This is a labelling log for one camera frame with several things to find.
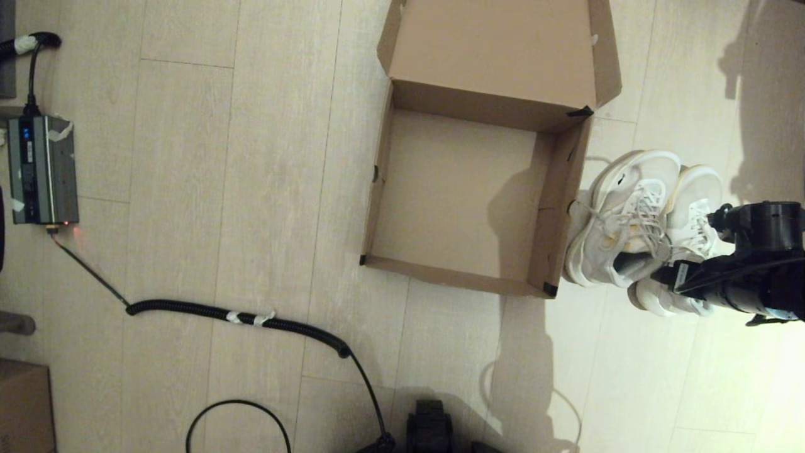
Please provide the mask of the white sneaker tan toe edge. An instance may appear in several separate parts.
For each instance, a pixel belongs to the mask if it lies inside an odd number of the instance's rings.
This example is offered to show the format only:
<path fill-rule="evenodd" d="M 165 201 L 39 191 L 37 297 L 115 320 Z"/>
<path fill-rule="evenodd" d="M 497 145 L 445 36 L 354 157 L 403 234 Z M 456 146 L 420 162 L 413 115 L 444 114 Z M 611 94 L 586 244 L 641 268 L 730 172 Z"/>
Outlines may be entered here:
<path fill-rule="evenodd" d="M 672 245 L 669 264 L 677 260 L 701 263 L 715 256 L 719 238 L 708 215 L 721 206 L 721 199 L 721 178 L 712 167 L 682 168 L 664 209 L 666 236 Z M 657 316 L 711 316 L 715 311 L 706 301 L 670 292 L 650 276 L 633 283 L 627 293 L 633 306 Z"/>

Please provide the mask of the white sneaker black side mark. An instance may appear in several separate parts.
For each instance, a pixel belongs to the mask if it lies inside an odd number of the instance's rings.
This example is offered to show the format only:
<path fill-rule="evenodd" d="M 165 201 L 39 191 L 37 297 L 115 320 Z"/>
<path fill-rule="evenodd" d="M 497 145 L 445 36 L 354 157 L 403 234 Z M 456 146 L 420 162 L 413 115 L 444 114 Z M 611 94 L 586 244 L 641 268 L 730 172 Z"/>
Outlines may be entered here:
<path fill-rule="evenodd" d="M 565 255 L 569 281 L 627 288 L 670 259 L 666 209 L 681 166 L 675 153 L 652 150 L 629 152 L 602 170 L 574 203 L 582 224 Z"/>

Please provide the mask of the brown cardboard shoe box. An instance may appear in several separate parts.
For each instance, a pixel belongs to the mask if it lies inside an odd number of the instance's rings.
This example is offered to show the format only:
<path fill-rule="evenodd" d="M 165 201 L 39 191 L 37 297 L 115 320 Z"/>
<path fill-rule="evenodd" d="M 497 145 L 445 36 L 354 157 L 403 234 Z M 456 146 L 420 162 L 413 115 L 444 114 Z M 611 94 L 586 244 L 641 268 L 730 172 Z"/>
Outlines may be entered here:
<path fill-rule="evenodd" d="M 611 0 L 391 0 L 377 59 L 360 264 L 555 298 L 594 115 L 622 90 Z"/>

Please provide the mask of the small brown cardboard box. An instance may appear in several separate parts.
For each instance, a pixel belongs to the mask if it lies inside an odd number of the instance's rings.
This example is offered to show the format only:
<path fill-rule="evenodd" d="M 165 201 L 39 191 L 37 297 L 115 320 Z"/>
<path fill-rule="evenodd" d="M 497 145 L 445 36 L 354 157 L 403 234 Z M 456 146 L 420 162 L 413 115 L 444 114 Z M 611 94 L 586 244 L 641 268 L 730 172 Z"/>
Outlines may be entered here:
<path fill-rule="evenodd" d="M 48 367 L 0 359 L 0 453 L 57 453 Z"/>

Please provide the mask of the black ridged robot part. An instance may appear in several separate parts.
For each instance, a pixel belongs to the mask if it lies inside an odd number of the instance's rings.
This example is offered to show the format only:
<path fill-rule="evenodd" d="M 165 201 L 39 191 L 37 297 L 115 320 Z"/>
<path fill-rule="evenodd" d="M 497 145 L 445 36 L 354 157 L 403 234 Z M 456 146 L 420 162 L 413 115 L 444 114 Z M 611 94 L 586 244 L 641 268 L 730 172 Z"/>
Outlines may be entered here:
<path fill-rule="evenodd" d="M 440 400 L 417 400 L 406 420 L 406 453 L 454 453 L 452 417 Z"/>

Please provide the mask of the grey power supply unit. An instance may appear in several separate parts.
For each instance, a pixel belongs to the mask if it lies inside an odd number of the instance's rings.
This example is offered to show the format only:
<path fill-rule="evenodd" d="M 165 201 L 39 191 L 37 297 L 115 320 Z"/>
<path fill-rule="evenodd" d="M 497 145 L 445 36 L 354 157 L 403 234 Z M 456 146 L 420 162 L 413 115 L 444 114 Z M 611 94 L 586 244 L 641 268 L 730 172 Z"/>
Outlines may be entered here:
<path fill-rule="evenodd" d="M 8 120 L 13 221 L 69 225 L 80 221 L 74 123 L 55 116 Z"/>

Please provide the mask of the grey metal foot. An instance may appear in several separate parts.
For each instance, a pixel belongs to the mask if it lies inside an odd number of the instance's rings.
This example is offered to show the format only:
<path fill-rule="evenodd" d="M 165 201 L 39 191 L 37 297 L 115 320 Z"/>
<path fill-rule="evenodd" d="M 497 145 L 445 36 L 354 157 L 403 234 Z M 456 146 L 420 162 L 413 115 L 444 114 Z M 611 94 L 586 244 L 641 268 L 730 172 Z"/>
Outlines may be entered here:
<path fill-rule="evenodd" d="M 32 316 L 0 311 L 0 333 L 30 336 L 35 330 L 36 323 Z"/>

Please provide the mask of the dark flat panel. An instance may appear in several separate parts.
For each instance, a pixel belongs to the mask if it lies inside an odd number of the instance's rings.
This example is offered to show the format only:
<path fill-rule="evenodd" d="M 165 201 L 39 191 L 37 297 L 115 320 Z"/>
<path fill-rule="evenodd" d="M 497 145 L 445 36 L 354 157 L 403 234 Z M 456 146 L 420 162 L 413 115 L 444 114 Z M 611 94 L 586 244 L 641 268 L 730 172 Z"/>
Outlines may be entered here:
<path fill-rule="evenodd" d="M 16 0 L 0 0 L 0 99 L 16 97 Z"/>

